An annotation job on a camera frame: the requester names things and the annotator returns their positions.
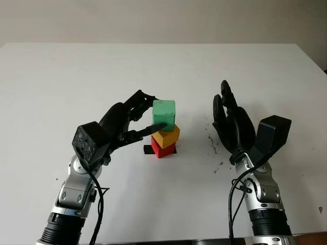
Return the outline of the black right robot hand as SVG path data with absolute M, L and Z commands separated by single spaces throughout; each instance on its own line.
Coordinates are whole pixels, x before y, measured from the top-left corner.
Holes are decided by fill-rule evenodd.
M 226 80 L 221 83 L 221 94 L 214 96 L 213 117 L 213 127 L 223 146 L 231 153 L 229 161 L 236 165 L 236 159 L 254 145 L 255 129 L 245 109 L 237 105 Z

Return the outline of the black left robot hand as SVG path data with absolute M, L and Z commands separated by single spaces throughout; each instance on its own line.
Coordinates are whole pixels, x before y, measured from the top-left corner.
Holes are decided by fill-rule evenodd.
M 143 113 L 153 106 L 156 97 L 138 90 L 124 103 L 114 104 L 102 117 L 99 125 L 109 136 L 107 155 L 112 154 L 118 148 L 143 140 L 167 126 L 165 122 L 157 122 L 140 131 L 129 131 L 131 121 L 138 121 Z

